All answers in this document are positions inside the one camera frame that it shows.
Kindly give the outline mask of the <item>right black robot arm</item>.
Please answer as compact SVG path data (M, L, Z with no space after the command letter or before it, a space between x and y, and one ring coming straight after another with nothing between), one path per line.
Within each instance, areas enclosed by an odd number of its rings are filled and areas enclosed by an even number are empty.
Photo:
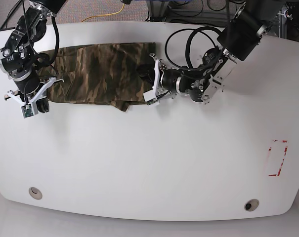
M0 49L0 69L13 80L16 91L8 91L5 100L15 100L24 118L38 113L48 113L47 90L61 82L58 70L53 66L59 50L59 31L56 16L64 6L64 0L32 0L23 9L16 28L5 46ZM47 18L52 20L56 36L53 56L38 53L34 44L46 33Z

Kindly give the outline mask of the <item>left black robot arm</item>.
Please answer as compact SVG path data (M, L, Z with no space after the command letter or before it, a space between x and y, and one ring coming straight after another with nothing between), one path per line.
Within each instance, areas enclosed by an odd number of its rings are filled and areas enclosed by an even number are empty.
M224 87L224 80L235 68L237 61L244 61L261 39L270 31L273 19L286 2L284 0L247 0L230 16L226 8L227 26L219 30L214 26L189 28L190 35L185 46L185 66L176 64L164 47L168 67L154 53L150 56L153 65L140 66L140 76L151 82L152 88L144 92L144 101L148 104L158 103L163 98L176 95L188 95L197 103L207 104L215 93ZM218 35L212 40L213 47L207 50L202 62L194 67L191 61L191 44L193 38L208 31Z

